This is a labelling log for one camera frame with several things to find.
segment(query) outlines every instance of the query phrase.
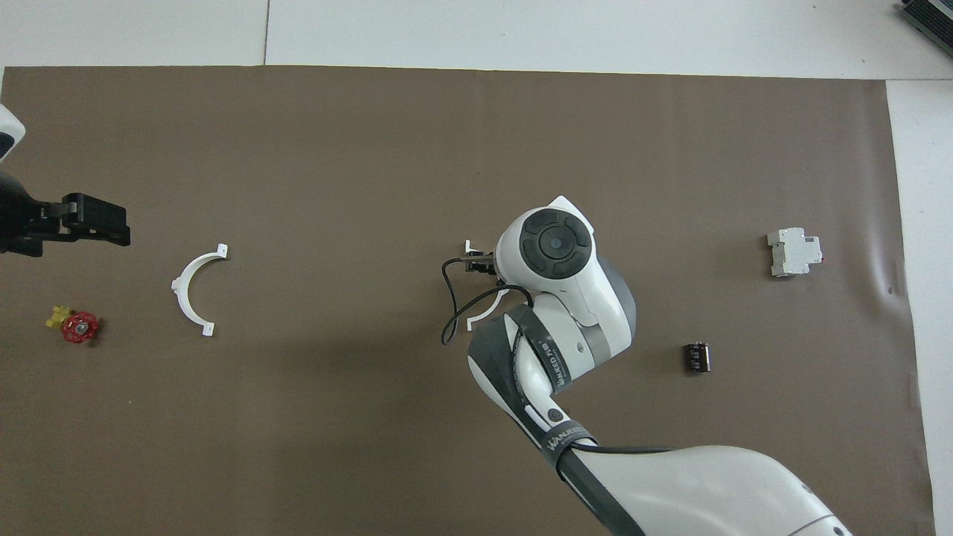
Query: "white circuit breaker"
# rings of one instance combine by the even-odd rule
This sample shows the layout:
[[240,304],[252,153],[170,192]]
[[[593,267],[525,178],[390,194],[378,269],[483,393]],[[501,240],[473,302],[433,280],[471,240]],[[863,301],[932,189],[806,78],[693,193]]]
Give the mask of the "white circuit breaker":
[[821,239],[806,237],[801,227],[769,233],[768,245],[771,246],[771,255],[774,257],[771,275],[776,278],[807,274],[811,271],[808,265],[824,260],[821,255]]

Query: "robotic arm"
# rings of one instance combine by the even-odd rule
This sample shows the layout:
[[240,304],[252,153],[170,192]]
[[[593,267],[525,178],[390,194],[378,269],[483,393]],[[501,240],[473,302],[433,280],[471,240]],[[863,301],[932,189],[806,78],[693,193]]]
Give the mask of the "robotic arm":
[[497,273],[540,292],[481,325],[468,361],[476,382],[614,534],[844,536],[810,488],[742,448],[675,451],[599,446],[552,399],[632,343],[636,304],[597,254],[593,226],[565,197],[503,233]]
[[[0,162],[23,138],[26,129],[0,105]],[[67,233],[60,233],[60,226]],[[37,201],[10,175],[0,172],[0,254],[43,255],[43,241],[106,240],[130,244],[126,209],[85,194],[68,194],[61,202]]]

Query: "white robotic arm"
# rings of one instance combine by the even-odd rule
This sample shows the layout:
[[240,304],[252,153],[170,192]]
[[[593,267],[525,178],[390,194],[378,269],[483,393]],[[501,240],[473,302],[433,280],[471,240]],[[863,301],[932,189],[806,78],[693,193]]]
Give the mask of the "white robotic arm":
[[593,227],[565,197],[510,225],[496,251],[508,284],[540,292],[481,325],[470,369],[580,499],[614,534],[844,536],[846,527],[794,474],[741,448],[598,446],[552,396],[625,350],[636,307],[596,254]]
[[27,129],[23,123],[0,104],[0,162],[3,162],[26,133]]

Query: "black circular cap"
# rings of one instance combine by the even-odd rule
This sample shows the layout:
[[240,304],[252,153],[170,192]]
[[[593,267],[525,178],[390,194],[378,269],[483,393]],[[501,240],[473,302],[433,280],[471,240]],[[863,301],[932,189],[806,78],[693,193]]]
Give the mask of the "black circular cap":
[[548,258],[566,258],[573,253],[576,236],[568,227],[553,226],[539,235],[539,249]]
[[533,272],[547,279],[566,279],[585,268],[592,256],[592,240],[578,217],[542,209],[523,223],[519,251]]

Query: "black capacitor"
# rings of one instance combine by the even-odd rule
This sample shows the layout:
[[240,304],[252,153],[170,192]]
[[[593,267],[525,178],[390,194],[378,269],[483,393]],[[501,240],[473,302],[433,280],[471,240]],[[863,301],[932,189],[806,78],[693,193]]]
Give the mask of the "black capacitor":
[[693,342],[685,344],[685,366],[688,374],[697,376],[712,371],[711,354],[708,352],[708,343]]

